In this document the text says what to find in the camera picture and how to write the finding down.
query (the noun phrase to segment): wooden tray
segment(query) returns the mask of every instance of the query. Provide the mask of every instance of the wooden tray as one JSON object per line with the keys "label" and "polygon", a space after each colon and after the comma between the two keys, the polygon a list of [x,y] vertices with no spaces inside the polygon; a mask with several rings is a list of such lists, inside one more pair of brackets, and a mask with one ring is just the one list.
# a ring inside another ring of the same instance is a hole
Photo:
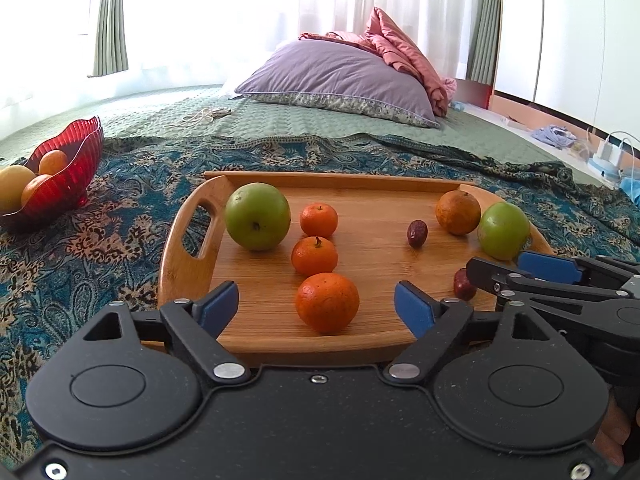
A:
{"label": "wooden tray", "polygon": [[[358,364],[393,359],[414,341],[394,311],[394,287],[410,280],[434,298],[453,295],[453,275],[480,250],[476,232],[456,237],[435,219],[435,205],[443,193],[463,189],[473,194],[482,210],[502,199],[469,184],[450,180],[335,173],[207,172],[181,206],[162,256],[159,304],[176,298],[196,300],[224,280],[235,280],[240,291],[238,314],[218,341],[249,365]],[[291,227],[273,251],[251,253],[226,233],[226,201],[250,182],[276,186],[289,200]],[[339,262],[335,272],[358,287],[360,310],[340,335],[319,336],[298,318],[293,298],[303,277],[290,263],[293,245],[303,236],[299,216],[310,202],[333,206],[340,220],[333,242]],[[212,221],[197,258],[182,237],[197,206]],[[406,240],[406,229],[424,220],[429,235],[420,250]],[[552,254],[532,225],[531,249]],[[492,310],[495,297],[478,290],[474,308]]]}

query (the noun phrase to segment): pink blanket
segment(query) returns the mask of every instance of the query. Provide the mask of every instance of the pink blanket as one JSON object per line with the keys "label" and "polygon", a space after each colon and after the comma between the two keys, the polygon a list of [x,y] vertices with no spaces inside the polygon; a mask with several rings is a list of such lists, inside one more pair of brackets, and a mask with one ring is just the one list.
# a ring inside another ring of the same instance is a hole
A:
{"label": "pink blanket", "polygon": [[328,32],[324,36],[304,32],[299,38],[349,44],[380,56],[386,64],[415,77],[427,92],[434,115],[444,117],[455,92],[456,80],[441,80],[429,60],[384,10],[373,7],[364,34]]}

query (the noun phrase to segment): red glass bowl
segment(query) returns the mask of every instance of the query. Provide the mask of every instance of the red glass bowl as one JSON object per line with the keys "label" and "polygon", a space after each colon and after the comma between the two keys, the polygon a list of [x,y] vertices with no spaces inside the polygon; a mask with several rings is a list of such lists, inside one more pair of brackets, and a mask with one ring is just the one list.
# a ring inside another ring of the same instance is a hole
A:
{"label": "red glass bowl", "polygon": [[71,162],[33,192],[24,207],[0,215],[0,226],[13,232],[33,231],[53,222],[62,213],[86,203],[86,187],[98,169],[104,132],[100,119],[78,119],[53,139],[45,140],[25,163],[38,173],[40,159],[51,150],[65,152]]}

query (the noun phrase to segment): white wardrobe door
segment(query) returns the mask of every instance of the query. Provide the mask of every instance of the white wardrobe door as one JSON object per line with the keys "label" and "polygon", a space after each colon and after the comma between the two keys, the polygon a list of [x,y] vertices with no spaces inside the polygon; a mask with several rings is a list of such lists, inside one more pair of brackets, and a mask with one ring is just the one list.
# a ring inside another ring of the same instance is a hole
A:
{"label": "white wardrobe door", "polygon": [[604,10],[605,0],[545,0],[535,102],[588,124],[600,91]]}
{"label": "white wardrobe door", "polygon": [[495,89],[533,101],[540,61],[542,0],[502,0]]}
{"label": "white wardrobe door", "polygon": [[604,66],[595,126],[605,132],[626,130],[640,138],[640,0],[605,3]]}

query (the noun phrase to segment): paisley blanket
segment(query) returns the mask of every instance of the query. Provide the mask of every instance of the paisley blanket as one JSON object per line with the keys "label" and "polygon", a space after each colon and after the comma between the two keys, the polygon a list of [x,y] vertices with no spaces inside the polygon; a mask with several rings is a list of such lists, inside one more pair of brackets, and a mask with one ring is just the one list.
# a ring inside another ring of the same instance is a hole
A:
{"label": "paisley blanket", "polygon": [[[242,140],[105,139],[88,203],[31,235],[0,231],[0,454],[15,467],[40,444],[24,407],[30,377],[101,306],[156,301],[172,221],[205,170],[450,178],[520,206],[559,254],[640,256],[640,210],[622,192],[576,184],[560,162],[500,164],[457,148],[356,134]],[[195,246],[206,223],[192,223]]]}

